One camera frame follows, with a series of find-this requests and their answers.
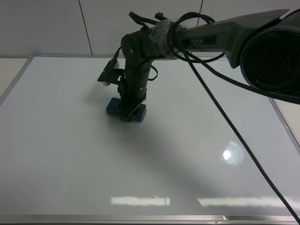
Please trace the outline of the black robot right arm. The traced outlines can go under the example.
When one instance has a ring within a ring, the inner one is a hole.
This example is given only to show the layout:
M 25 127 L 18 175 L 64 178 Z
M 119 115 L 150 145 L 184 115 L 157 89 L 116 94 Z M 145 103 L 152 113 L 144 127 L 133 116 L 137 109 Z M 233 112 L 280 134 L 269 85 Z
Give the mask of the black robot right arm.
M 208 15 L 189 12 L 178 20 L 156 14 L 155 19 L 129 16 L 141 25 L 125 35 L 121 50 L 125 70 L 119 85 L 120 118 L 129 122 L 144 111 L 146 87 L 155 60 L 180 59 L 202 64 L 214 75 L 239 86 L 222 75 L 195 52 L 217 52 L 232 68 L 240 68 L 247 84 L 243 89 L 270 98 L 300 102 L 300 12 L 287 9 L 248 14 L 215 21 Z

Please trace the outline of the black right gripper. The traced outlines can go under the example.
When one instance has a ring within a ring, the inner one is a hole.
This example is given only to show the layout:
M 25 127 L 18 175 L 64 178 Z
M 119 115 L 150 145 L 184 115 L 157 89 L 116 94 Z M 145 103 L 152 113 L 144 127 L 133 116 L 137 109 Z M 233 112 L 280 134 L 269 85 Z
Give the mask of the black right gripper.
M 146 115 L 147 83 L 152 60 L 142 60 L 138 63 L 125 60 L 125 76 L 120 84 L 120 120 L 123 122 L 142 122 Z

